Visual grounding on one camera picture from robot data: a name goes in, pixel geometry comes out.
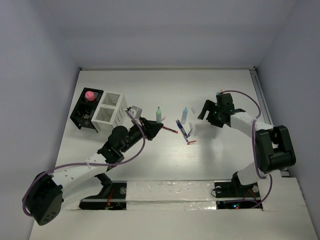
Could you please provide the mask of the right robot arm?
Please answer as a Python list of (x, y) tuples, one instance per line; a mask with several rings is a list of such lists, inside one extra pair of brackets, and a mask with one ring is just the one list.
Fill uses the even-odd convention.
[(242, 196), (249, 186), (263, 180), (273, 171), (296, 164), (296, 154), (289, 130), (284, 125), (273, 126), (259, 121), (262, 111), (253, 117), (242, 108), (235, 108), (232, 90), (219, 92), (216, 102), (207, 99), (198, 116), (212, 126), (227, 125), (251, 138), (253, 162), (232, 175), (230, 190), (235, 196)]

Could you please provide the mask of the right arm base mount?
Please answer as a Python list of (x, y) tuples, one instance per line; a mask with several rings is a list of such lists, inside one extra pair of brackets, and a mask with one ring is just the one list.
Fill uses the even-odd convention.
[(215, 198), (218, 210), (261, 209), (260, 190), (258, 183), (240, 187), (235, 190), (230, 181), (218, 181), (214, 183), (211, 196)]

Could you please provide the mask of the green highlighter marker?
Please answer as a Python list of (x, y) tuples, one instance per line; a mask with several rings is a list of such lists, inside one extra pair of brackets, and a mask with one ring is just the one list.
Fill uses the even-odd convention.
[(161, 123), (162, 122), (162, 112), (160, 107), (157, 108), (156, 110), (156, 122)]

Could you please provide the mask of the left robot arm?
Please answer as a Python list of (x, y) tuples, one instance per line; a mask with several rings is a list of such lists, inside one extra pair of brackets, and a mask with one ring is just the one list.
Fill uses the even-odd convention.
[(93, 186), (94, 193), (101, 198), (108, 196), (111, 181), (106, 172), (127, 163), (123, 154), (139, 141), (152, 141), (164, 126), (144, 117), (132, 119), (132, 123), (131, 128), (115, 127), (107, 142), (86, 160), (39, 173), (22, 198), (23, 212), (38, 225), (46, 225), (59, 214), (71, 190), (94, 177), (99, 179)]

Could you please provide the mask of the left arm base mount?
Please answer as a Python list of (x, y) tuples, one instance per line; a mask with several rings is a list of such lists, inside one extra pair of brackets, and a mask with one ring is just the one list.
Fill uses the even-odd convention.
[(127, 182), (114, 182), (103, 187), (99, 194), (88, 196), (79, 203), (81, 210), (126, 210)]

